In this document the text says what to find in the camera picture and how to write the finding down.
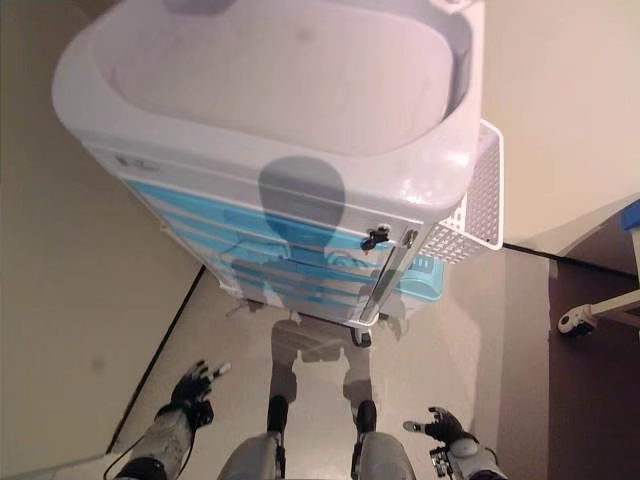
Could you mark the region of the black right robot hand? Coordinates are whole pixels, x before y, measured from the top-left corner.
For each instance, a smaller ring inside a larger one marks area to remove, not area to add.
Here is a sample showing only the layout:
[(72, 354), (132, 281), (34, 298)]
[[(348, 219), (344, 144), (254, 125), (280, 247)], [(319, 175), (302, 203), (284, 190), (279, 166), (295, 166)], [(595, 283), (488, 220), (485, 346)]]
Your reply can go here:
[(439, 406), (430, 406), (427, 411), (431, 415), (430, 422), (404, 421), (403, 429), (411, 433), (425, 434), (445, 445), (451, 445), (462, 439), (477, 441), (476, 437), (466, 431), (458, 418), (449, 410)]

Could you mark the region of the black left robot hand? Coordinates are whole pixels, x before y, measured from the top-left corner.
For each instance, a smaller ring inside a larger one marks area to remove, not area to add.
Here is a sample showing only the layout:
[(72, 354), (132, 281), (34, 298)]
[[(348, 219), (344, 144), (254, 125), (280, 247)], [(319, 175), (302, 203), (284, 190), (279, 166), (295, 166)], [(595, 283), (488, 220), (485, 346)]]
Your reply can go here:
[(171, 393), (171, 402), (194, 407), (212, 392), (213, 383), (231, 370), (231, 363), (224, 362), (211, 369), (203, 359), (198, 360), (179, 379)]

